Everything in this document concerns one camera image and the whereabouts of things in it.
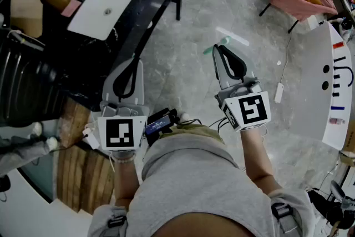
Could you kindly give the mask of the white power adapter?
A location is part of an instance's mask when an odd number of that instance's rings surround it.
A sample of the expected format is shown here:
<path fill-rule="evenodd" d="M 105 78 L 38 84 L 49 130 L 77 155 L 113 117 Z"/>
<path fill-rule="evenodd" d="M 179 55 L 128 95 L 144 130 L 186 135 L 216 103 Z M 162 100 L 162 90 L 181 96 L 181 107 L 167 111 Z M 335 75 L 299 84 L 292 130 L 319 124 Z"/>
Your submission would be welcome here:
<path fill-rule="evenodd" d="M 283 90 L 284 90 L 284 85 L 281 82 L 278 82 L 275 96 L 274 96 L 274 102 L 275 103 L 280 103 L 283 95 Z"/>

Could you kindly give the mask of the white sink basin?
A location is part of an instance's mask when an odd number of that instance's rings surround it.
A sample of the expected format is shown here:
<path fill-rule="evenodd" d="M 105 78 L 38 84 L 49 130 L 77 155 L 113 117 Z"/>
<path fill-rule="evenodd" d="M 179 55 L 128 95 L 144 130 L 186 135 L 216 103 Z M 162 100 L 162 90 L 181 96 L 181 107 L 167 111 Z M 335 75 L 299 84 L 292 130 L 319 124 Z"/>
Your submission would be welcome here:
<path fill-rule="evenodd" d="M 67 30 L 104 41 L 131 0 L 84 0 Z"/>

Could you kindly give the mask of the black suitcase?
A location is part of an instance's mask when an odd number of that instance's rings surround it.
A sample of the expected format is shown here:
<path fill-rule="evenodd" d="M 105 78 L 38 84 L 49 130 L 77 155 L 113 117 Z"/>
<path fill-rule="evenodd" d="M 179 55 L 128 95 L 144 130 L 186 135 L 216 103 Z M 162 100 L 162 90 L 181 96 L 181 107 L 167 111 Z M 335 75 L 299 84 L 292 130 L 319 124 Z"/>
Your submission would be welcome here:
<path fill-rule="evenodd" d="M 19 31 L 0 28 L 0 127 L 60 117 L 66 97 L 53 83 L 44 50 Z"/>

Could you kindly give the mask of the person's khaki trousers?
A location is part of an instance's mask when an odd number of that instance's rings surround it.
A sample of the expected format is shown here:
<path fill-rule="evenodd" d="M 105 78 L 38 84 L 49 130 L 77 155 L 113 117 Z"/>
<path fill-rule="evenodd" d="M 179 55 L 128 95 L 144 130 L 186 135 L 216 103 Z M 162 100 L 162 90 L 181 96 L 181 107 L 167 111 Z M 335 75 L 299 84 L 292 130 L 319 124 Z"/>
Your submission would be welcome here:
<path fill-rule="evenodd" d="M 159 139 L 167 138 L 173 135 L 178 134 L 193 134 L 203 137 L 209 137 L 217 140 L 218 142 L 225 144 L 225 142 L 220 137 L 217 130 L 213 130 L 206 125 L 201 124 L 187 124 L 187 125 L 178 125 L 169 128 L 170 131 L 167 133 L 161 133 Z"/>

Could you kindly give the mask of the white curved desk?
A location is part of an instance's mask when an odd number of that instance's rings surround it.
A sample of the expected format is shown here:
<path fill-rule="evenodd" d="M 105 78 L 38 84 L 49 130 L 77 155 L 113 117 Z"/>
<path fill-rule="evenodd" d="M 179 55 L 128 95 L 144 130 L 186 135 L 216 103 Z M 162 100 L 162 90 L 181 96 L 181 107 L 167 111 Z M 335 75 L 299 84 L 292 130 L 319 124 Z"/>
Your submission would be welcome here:
<path fill-rule="evenodd" d="M 290 131 L 341 150 L 355 80 L 350 50 L 328 22 L 305 34 L 303 47 L 300 89 Z"/>

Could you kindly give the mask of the small cardboard box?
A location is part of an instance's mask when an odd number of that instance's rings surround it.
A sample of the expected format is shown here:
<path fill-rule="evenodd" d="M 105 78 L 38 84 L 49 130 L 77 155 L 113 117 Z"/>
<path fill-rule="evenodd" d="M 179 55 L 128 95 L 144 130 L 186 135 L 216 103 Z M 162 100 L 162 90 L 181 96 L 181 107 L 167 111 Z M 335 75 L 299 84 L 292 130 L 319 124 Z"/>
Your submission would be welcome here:
<path fill-rule="evenodd" d="M 355 120 L 349 123 L 346 140 L 339 157 L 342 163 L 355 168 Z"/>

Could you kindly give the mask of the person's right forearm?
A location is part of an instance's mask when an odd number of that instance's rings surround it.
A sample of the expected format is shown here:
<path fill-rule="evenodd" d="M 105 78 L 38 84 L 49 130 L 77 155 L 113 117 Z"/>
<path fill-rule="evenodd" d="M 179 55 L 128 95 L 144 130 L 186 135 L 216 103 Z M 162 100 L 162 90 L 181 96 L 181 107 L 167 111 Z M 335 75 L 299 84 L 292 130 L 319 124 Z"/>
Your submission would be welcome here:
<path fill-rule="evenodd" d="M 243 130 L 240 134 L 247 176 L 266 195 L 281 189 L 258 128 Z"/>

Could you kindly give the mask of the green toothbrush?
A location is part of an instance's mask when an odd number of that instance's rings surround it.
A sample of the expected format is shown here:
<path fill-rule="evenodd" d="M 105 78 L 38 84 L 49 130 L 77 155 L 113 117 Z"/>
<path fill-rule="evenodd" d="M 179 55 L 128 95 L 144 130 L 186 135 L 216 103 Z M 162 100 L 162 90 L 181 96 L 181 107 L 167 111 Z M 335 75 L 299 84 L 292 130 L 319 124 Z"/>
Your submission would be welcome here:
<path fill-rule="evenodd" d="M 231 40 L 231 37 L 230 36 L 227 36 L 227 37 L 224 37 L 224 38 L 222 38 L 218 43 L 216 43 L 216 44 L 214 44 L 213 46 L 211 46 L 211 47 L 208 47 L 208 48 L 206 48 L 204 51 L 203 51 L 203 54 L 204 55 L 207 55 L 207 54 L 209 54 L 209 53 L 212 53 L 212 51 L 213 51 L 213 48 L 215 47 L 215 46 L 220 46 L 220 45 L 226 45 L 226 44 L 228 44 L 229 42 L 230 42 L 230 40 Z"/>

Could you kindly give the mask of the person's grey shirt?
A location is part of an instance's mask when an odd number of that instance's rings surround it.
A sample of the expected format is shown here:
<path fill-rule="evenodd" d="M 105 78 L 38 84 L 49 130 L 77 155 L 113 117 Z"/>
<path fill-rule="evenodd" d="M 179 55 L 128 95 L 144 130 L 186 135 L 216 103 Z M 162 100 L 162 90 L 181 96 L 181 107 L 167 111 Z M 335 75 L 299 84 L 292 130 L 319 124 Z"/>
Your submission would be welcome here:
<path fill-rule="evenodd" d="M 278 189 L 266 195 L 217 140 L 178 134 L 147 151 L 128 209 L 98 207 L 88 237 L 153 237 L 186 214 L 223 218 L 254 237 L 313 237 L 316 221 L 307 193 Z"/>

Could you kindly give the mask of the pink sponge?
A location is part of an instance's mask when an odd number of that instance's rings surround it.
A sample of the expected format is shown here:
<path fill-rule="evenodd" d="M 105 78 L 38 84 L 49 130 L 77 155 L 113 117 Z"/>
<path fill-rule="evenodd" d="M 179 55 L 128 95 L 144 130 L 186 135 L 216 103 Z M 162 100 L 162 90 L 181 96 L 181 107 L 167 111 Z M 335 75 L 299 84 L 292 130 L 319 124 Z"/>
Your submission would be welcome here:
<path fill-rule="evenodd" d="M 61 12 L 61 15 L 67 18 L 71 17 L 73 13 L 80 7 L 81 4 L 82 4 L 81 1 L 70 0 L 69 4 Z"/>

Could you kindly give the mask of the white rectangular tag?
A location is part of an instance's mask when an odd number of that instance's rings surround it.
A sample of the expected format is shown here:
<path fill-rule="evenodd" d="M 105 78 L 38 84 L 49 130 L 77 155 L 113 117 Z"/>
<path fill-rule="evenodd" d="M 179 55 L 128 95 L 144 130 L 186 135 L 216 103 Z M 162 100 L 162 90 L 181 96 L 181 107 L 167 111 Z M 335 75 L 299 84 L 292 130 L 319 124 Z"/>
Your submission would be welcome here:
<path fill-rule="evenodd" d="M 97 140 L 97 138 L 94 135 L 94 129 L 93 128 L 85 128 L 83 131 L 83 139 L 86 143 L 90 145 L 92 149 L 98 149 L 100 144 Z"/>

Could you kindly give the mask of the wooden pallet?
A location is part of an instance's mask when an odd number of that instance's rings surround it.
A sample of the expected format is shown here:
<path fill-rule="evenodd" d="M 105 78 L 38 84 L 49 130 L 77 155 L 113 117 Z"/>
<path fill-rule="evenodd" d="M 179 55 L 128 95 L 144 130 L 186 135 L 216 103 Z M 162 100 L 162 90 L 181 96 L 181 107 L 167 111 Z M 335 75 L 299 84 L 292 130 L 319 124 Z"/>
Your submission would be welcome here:
<path fill-rule="evenodd" d="M 114 173 L 108 155 L 84 141 L 85 128 L 93 128 L 99 142 L 97 115 L 67 99 L 59 119 L 56 195 L 75 212 L 93 214 L 97 207 L 110 203 Z"/>

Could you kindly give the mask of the person's left forearm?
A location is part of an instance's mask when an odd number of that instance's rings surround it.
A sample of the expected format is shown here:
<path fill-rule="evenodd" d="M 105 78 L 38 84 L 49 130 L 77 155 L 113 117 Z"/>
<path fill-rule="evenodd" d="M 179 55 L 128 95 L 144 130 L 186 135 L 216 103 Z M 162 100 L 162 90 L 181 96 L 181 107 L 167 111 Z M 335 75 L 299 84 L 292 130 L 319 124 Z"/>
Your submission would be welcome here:
<path fill-rule="evenodd" d="M 114 166 L 114 194 L 115 205 L 129 208 L 136 191 L 139 188 L 139 180 L 134 163 L 136 153 L 134 151 L 112 152 Z"/>

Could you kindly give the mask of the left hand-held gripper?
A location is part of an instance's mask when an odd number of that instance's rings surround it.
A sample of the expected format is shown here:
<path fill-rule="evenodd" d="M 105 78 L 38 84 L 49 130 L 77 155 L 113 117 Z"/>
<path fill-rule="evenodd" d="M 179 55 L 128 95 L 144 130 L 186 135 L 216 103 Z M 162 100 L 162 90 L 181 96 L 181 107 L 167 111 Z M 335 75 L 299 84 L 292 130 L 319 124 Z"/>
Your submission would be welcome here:
<path fill-rule="evenodd" d="M 103 85 L 102 99 L 106 101 L 100 103 L 102 116 L 97 120 L 101 148 L 139 149 L 150 113 L 144 106 L 142 61 L 128 59 L 111 71 Z"/>

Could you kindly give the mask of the black marble counter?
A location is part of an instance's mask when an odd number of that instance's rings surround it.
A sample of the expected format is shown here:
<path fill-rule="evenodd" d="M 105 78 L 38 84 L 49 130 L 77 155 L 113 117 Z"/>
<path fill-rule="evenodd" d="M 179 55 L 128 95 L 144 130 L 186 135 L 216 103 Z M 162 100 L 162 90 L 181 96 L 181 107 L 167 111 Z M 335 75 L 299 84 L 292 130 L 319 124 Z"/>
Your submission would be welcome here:
<path fill-rule="evenodd" d="M 180 19 L 182 0 L 131 0 L 101 41 L 70 32 L 70 18 L 42 0 L 43 35 L 46 47 L 43 58 L 52 69 L 54 85 L 88 109 L 98 110 L 103 84 L 109 73 L 144 49 L 152 29 L 170 2 L 176 3 Z"/>

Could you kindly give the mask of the black device with screen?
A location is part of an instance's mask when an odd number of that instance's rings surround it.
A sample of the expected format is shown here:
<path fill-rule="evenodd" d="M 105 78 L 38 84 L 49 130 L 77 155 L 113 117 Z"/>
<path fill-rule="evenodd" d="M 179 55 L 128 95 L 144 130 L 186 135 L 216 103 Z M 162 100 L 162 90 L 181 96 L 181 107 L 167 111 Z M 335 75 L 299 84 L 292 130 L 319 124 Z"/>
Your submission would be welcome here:
<path fill-rule="evenodd" d="M 151 147 L 159 139 L 160 133 L 171 133 L 170 128 L 179 120 L 176 109 L 165 108 L 151 115 L 144 132 L 148 145 Z"/>

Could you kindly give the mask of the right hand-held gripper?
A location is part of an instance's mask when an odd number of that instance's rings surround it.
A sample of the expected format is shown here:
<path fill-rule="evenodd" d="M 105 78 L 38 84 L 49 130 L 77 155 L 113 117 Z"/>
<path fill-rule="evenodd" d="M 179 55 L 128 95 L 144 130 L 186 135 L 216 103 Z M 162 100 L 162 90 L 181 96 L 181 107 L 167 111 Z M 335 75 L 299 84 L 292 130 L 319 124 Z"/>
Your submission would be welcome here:
<path fill-rule="evenodd" d="M 258 128 L 271 121 L 268 92 L 247 69 L 246 62 L 226 46 L 215 44 L 212 51 L 221 91 L 215 95 L 236 132 Z"/>

